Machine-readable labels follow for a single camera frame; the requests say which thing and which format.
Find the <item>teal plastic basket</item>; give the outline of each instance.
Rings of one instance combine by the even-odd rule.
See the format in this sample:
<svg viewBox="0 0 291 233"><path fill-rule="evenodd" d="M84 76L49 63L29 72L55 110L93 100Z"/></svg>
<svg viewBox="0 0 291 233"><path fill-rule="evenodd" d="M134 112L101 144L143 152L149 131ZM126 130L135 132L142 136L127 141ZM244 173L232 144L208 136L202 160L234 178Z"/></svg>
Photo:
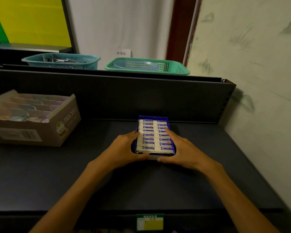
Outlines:
<svg viewBox="0 0 291 233"><path fill-rule="evenodd" d="M126 67L130 69L117 69L114 62L126 60ZM155 71L140 70L140 61L154 62L159 65ZM105 66L105 70L118 71L118 72L137 72L147 74L166 74L166 75L189 75L191 72L181 63L177 61L154 60L154 59L141 59L141 58L115 58Z"/></svg>
<svg viewBox="0 0 291 233"><path fill-rule="evenodd" d="M77 63L55 63L44 62L44 58L55 59L70 59ZM70 69L85 69L85 70L97 70L98 61L101 58L92 55L79 55L79 54L66 54L66 53L44 53L22 58L22 62L27 62L30 66L37 67L56 67L56 68L70 68Z"/></svg>

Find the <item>plastic bowl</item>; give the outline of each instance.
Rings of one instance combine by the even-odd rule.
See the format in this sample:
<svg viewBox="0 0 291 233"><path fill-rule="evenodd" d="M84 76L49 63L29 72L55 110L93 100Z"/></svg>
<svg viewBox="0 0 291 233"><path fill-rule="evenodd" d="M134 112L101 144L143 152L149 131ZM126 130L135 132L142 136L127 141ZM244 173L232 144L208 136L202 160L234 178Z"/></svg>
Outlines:
<svg viewBox="0 0 291 233"><path fill-rule="evenodd" d="M155 62L137 60L119 60L113 63L114 67L123 70L148 70L156 71L159 65Z"/></svg>

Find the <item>green basket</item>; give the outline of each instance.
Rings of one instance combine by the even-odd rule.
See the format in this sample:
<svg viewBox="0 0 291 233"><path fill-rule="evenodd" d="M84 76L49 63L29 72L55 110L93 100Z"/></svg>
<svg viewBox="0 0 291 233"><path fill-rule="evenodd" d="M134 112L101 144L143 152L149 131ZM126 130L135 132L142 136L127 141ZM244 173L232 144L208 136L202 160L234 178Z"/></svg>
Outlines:
<svg viewBox="0 0 291 233"><path fill-rule="evenodd" d="M117 69L114 67L114 62L120 60L127 60L130 67L134 66L136 61L149 61L155 62L159 65L156 71L138 70L138 69ZM117 72L137 72L147 74L166 74L166 75L189 75L191 72L181 63L177 61L166 61L166 60L154 60L154 59L141 59L141 58L115 58L105 66L105 70L117 71Z"/></svg>

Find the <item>green price tag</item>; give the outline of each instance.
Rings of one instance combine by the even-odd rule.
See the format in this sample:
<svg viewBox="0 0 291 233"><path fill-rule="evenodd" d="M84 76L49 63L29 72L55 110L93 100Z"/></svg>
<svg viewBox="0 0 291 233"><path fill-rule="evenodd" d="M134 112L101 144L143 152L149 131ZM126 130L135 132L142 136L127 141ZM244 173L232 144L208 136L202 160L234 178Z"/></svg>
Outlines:
<svg viewBox="0 0 291 233"><path fill-rule="evenodd" d="M164 214L138 214L137 231L162 231Z"/></svg>

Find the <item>open cardboard box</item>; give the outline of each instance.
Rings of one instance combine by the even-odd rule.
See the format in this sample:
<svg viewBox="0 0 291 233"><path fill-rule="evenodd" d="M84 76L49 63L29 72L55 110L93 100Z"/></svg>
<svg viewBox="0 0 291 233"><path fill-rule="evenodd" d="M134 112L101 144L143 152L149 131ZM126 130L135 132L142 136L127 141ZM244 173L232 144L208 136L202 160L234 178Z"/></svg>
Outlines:
<svg viewBox="0 0 291 233"><path fill-rule="evenodd" d="M60 147L80 120L74 94L0 95L0 143Z"/></svg>

